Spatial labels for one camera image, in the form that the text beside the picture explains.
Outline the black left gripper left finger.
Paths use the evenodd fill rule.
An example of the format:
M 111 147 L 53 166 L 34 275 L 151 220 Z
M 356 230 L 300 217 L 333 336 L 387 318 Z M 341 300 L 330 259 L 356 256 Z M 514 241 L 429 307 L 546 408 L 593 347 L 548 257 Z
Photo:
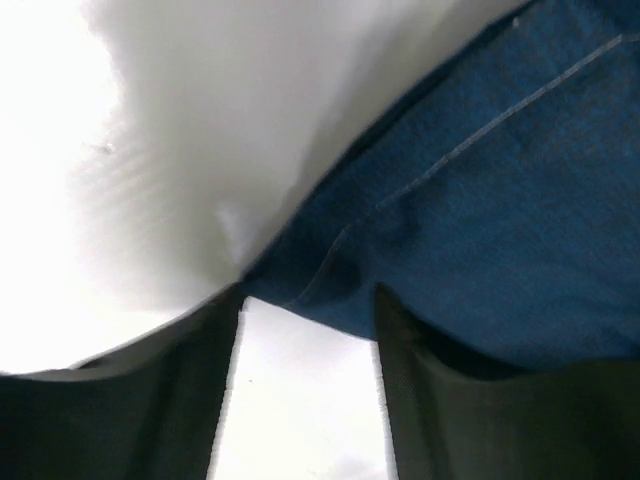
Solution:
M 1 476 L 204 479 L 244 295 L 75 369 L 1 378 Z

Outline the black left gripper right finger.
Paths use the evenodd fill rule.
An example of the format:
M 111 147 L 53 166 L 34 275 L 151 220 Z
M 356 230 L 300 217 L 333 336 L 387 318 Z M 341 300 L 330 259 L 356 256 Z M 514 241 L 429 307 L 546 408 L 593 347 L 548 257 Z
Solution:
M 419 320 L 386 286 L 375 327 L 401 479 L 635 479 L 639 365 L 535 372 Z

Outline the dark blue fish placemat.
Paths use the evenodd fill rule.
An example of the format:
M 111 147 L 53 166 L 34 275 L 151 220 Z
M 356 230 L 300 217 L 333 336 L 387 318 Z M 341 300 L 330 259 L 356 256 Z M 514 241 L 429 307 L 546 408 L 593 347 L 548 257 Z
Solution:
M 534 1 L 373 126 L 246 274 L 370 338 L 385 284 L 530 369 L 639 353 L 639 5 Z

